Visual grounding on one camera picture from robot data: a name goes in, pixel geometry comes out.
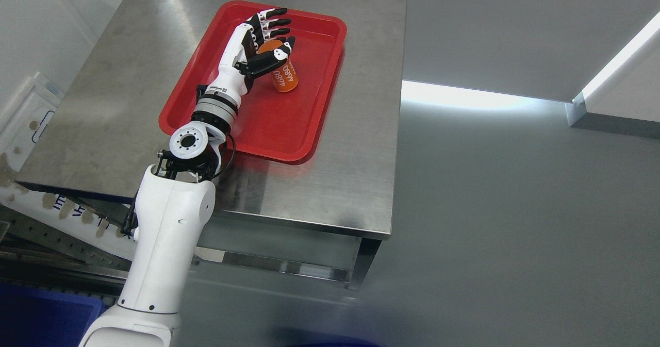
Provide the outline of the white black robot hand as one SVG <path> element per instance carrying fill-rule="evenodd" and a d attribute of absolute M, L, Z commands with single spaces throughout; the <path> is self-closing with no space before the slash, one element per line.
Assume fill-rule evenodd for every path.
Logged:
<path fill-rule="evenodd" d="M 198 86 L 197 101 L 203 98 L 225 103 L 233 111 L 248 94 L 254 80 L 282 67 L 294 49 L 286 7 L 255 13 L 234 28 L 221 59 L 218 74 L 205 90 Z"/>

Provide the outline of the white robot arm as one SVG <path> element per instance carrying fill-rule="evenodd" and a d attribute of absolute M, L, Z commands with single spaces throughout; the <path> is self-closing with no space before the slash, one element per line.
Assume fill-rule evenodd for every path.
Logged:
<path fill-rule="evenodd" d="M 81 346 L 173 346 L 180 307 L 201 231 L 215 206 L 222 143 L 240 96 L 202 95 L 191 121 L 162 152 L 166 171 L 149 166 L 135 197 L 137 248 L 118 302 L 94 321 Z"/>

